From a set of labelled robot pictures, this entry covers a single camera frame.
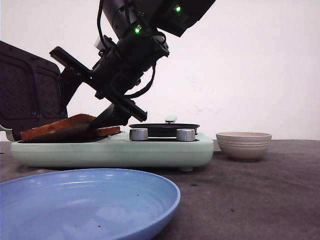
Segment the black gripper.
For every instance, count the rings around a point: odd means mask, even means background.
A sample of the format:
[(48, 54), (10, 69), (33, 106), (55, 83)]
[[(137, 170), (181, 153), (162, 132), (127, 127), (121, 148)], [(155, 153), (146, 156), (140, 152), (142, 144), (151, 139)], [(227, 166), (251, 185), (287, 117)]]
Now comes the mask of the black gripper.
[(155, 69), (158, 59), (169, 55), (169, 47), (165, 34), (160, 31), (129, 34), (100, 57), (92, 69), (88, 69), (60, 46), (55, 47), (49, 54), (64, 66), (58, 77), (60, 114), (66, 114), (67, 105), (82, 83), (96, 91), (96, 98), (106, 98), (111, 102), (107, 109), (89, 124), (87, 130), (91, 131), (126, 126), (130, 117), (140, 122), (147, 119), (147, 112), (139, 108), (133, 99), (147, 92), (152, 83), (149, 82), (136, 93), (127, 94), (127, 91), (139, 84), (144, 72)]

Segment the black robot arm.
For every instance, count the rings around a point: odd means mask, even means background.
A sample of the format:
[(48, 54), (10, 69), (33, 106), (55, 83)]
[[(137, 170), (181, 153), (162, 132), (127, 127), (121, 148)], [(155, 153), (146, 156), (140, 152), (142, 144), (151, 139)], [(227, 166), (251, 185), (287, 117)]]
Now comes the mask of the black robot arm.
[(134, 99), (152, 86), (129, 93), (147, 70), (154, 70), (157, 61), (169, 55), (166, 33), (180, 37), (198, 22), (213, 5), (211, 0), (102, 0), (98, 17), (105, 16), (118, 41), (100, 34), (96, 41), (99, 60), (87, 68), (61, 47), (50, 56), (64, 66), (59, 75), (64, 110), (82, 83), (92, 87), (98, 99), (107, 99), (110, 106), (88, 126), (89, 130), (125, 126), (130, 118), (140, 122), (147, 112)]

